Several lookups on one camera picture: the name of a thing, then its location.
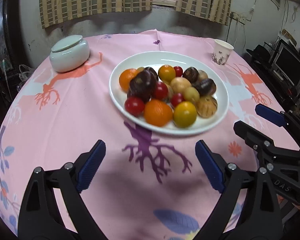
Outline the striped pepino melon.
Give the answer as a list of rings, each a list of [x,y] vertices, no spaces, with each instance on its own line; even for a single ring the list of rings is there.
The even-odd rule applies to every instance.
[[[218,103],[212,96],[203,96],[196,102],[196,110],[200,117],[210,118],[217,112]]]

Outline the dark water chestnut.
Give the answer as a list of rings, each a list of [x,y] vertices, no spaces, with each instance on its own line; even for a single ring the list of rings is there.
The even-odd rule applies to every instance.
[[[210,78],[197,81],[192,86],[198,91],[200,96],[211,96],[217,90],[215,82]]]
[[[154,76],[156,81],[159,81],[159,77],[157,75],[157,72],[152,67],[146,67],[145,70],[149,71]]]
[[[129,83],[127,98],[137,97],[147,103],[154,93],[156,83],[157,79],[151,71],[145,69],[139,72]]]
[[[183,78],[187,79],[190,83],[195,83],[198,80],[199,72],[194,67],[189,67],[183,72]]]

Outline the green yellow citrus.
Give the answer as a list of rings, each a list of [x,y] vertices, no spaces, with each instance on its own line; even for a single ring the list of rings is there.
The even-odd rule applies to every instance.
[[[174,124],[179,128],[187,128],[194,124],[197,118],[197,110],[193,103],[183,101],[179,103],[173,112]]]

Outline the brown pepino melon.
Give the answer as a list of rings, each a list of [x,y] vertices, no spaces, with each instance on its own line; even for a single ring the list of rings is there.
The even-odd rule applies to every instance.
[[[208,78],[209,77],[208,77],[208,75],[205,71],[198,70],[198,79],[197,79],[197,81],[203,81],[203,80],[208,79]]]

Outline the red tomato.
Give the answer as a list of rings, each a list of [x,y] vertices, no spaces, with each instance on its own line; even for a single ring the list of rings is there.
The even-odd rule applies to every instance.
[[[144,109],[145,103],[140,98],[131,96],[125,101],[125,110],[133,116],[140,116]]]
[[[163,82],[157,82],[152,93],[152,98],[157,100],[165,100],[168,97],[168,87]]]
[[[185,99],[181,93],[174,94],[170,99],[170,103],[173,108],[177,107],[180,103],[182,103],[184,101],[185,101]]]
[[[183,76],[183,69],[180,66],[175,66],[173,68],[174,68],[176,77],[182,77]]]

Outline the pale pepino melon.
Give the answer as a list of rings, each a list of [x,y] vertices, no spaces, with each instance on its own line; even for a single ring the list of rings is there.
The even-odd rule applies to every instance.
[[[191,83],[184,77],[175,77],[171,81],[170,86],[173,89],[174,94],[182,94],[185,89],[191,87]]]

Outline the orange mandarin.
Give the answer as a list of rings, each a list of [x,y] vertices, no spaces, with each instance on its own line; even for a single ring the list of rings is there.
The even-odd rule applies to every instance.
[[[137,69],[130,68],[124,70],[119,77],[119,85],[121,89],[127,93],[129,90],[130,81],[139,73]]]
[[[163,101],[152,99],[145,104],[143,117],[148,124],[163,127],[173,119],[171,107]]]

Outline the yellow orange citrus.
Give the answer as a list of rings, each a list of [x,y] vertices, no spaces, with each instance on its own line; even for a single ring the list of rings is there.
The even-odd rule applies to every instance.
[[[158,76],[163,82],[170,83],[176,77],[176,73],[172,66],[165,64],[159,68]]]

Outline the brownish pepino melon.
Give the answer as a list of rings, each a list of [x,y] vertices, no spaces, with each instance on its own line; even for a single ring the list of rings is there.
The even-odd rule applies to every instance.
[[[172,87],[169,84],[166,83],[165,85],[168,88],[168,95],[167,95],[167,98],[165,99],[165,101],[166,102],[170,102],[171,99],[174,96],[174,91],[173,91]]]

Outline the computer monitor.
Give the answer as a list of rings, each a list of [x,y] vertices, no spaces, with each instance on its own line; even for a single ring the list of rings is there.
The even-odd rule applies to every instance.
[[[286,46],[280,47],[274,66],[293,86],[300,83],[300,59]]]

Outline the floral paper cup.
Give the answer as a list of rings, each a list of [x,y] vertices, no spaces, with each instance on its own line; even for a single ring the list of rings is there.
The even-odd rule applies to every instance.
[[[223,40],[214,39],[215,46],[212,54],[212,61],[218,65],[225,65],[234,47]]]

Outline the pink patterned tablecloth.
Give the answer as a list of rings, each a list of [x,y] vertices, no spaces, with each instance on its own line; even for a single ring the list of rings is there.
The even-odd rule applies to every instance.
[[[219,193],[195,153],[198,140],[245,170],[256,168],[254,152],[235,135],[242,120],[283,148],[298,148],[283,129],[255,114],[265,103],[281,106],[236,53],[224,66],[212,62],[214,41],[148,30],[88,38],[88,62],[72,74],[57,74],[45,59],[12,103],[0,129],[0,217],[18,232],[21,200],[33,169],[60,168],[89,151],[98,140],[107,152],[82,198],[109,239],[192,239]],[[187,138],[148,131],[127,120],[108,89],[111,72],[144,51],[171,51],[213,69],[230,98],[225,119],[209,132]]]

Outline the white oval plate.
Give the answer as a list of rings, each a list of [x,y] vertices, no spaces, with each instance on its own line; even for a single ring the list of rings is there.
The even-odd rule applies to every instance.
[[[127,119],[169,135],[206,132],[229,108],[226,86],[211,68],[168,51],[147,51],[120,62],[110,75],[109,92]]]

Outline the white lidded ceramic jar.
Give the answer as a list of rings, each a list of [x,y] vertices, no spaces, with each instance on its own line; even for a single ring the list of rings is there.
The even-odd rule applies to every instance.
[[[51,48],[49,59],[54,71],[64,73],[81,66],[89,56],[89,44],[83,36],[70,35]]]

